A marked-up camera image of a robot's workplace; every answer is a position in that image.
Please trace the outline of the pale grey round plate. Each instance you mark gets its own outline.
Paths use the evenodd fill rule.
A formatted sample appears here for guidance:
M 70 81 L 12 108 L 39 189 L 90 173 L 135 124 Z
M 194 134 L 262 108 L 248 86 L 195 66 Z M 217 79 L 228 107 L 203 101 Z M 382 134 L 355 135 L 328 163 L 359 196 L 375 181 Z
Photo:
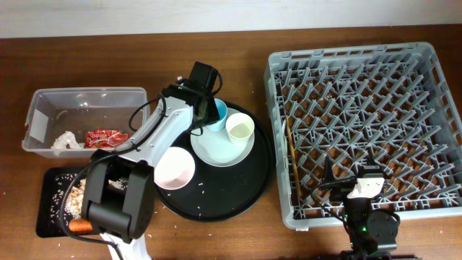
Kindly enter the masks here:
M 226 128 L 213 132 L 208 129 L 200 136 L 191 137 L 191 146 L 195 154 L 206 164 L 216 167 L 230 167 L 237 165 L 249 156 L 253 149 L 255 133 L 245 144 L 233 144 L 227 134 Z

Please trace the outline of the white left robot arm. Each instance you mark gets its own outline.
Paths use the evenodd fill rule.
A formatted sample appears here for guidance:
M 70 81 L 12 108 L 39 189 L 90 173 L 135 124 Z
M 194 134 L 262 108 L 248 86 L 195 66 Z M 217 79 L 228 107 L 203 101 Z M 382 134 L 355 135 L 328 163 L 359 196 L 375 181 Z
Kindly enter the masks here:
M 172 143 L 183 133 L 219 120 L 214 96 L 223 85 L 213 66 L 197 61 L 189 77 L 169 84 L 157 94 L 157 107 L 134 135 L 113 151 L 97 149 L 69 185 L 65 195 L 85 179 L 81 217 L 101 238 L 85 238 L 70 231 L 70 238 L 107 246 L 113 259 L 149 259 L 144 232 L 154 209 L 154 169 Z

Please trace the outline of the pink bowl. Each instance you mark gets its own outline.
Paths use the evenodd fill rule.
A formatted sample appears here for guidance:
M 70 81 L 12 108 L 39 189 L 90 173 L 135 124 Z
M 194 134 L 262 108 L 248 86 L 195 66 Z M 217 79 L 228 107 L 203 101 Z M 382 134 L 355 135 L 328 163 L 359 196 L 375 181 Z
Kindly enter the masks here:
M 154 182 L 165 190 L 178 190 L 193 178 L 196 164 L 189 151 L 169 147 L 154 168 Z

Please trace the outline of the orange carrot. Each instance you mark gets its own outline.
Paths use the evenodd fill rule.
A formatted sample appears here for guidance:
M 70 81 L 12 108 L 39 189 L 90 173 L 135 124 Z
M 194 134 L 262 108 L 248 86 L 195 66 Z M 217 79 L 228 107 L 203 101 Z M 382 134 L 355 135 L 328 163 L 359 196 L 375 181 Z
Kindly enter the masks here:
M 83 219 L 75 219 L 69 223 L 69 230 L 77 235 L 89 234 L 93 231 L 92 224 Z

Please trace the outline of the cream white cup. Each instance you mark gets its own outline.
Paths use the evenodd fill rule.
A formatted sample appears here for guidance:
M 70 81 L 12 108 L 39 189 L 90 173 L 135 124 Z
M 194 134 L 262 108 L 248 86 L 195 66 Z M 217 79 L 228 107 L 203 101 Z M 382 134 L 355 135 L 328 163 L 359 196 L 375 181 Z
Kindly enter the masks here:
M 254 132 L 253 119 L 246 113 L 234 113 L 228 117 L 225 128 L 233 144 L 245 144 Z

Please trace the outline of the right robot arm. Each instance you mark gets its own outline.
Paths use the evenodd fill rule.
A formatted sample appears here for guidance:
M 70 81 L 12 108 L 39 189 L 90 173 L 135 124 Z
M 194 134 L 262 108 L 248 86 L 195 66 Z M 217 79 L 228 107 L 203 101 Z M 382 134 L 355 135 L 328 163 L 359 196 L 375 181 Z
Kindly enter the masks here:
M 344 205 L 339 219 L 349 236 L 351 249 L 342 251 L 339 258 L 390 259 L 391 251 L 397 248 L 401 219 L 392 211 L 372 208 L 372 200 L 379 197 L 389 177 L 371 157 L 348 178 L 336 180 L 333 166 L 327 157 L 323 180 L 317 188 L 329 190 L 330 202 Z

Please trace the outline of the light blue cup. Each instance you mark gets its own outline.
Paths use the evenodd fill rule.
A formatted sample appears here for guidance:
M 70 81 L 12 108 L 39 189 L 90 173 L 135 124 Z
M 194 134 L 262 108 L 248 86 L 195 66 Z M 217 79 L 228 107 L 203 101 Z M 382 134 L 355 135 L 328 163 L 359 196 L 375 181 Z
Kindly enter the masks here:
M 215 98 L 215 104 L 217 106 L 217 111 L 219 114 L 219 120 L 215 123 L 212 123 L 207 126 L 207 129 L 213 132 L 221 131 L 225 127 L 226 119 L 227 119 L 227 106 L 224 101 Z

